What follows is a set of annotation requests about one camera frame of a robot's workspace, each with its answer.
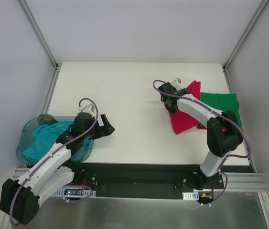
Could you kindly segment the magenta t shirt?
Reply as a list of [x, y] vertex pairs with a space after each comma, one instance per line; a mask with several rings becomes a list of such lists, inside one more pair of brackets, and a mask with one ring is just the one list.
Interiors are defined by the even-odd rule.
[[[192, 81], [187, 87], [186, 90], [191, 93], [196, 99], [201, 100], [201, 82]], [[190, 115], [177, 111], [172, 113], [168, 111], [173, 131], [176, 135], [189, 130], [199, 124], [199, 121], [191, 117]]]

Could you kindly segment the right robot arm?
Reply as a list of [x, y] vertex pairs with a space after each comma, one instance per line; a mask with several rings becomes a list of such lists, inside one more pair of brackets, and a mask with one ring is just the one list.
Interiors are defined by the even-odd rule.
[[178, 79], [172, 83], [162, 82], [155, 89], [160, 93], [161, 101], [168, 111], [173, 114], [177, 111], [188, 114], [206, 127], [209, 152], [200, 165], [196, 182], [199, 187], [208, 188], [226, 157], [243, 142], [234, 112], [223, 112], [201, 102], [183, 88]]

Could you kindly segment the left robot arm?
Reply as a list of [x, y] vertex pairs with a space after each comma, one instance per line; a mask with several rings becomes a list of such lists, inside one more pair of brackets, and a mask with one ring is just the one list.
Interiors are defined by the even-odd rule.
[[8, 214], [12, 226], [31, 222], [42, 204], [64, 185], [81, 183], [82, 168], [71, 157], [85, 141], [109, 136], [115, 131], [105, 114], [100, 117], [103, 125], [91, 112], [78, 113], [41, 160], [16, 180], [9, 178], [3, 183], [0, 210]]

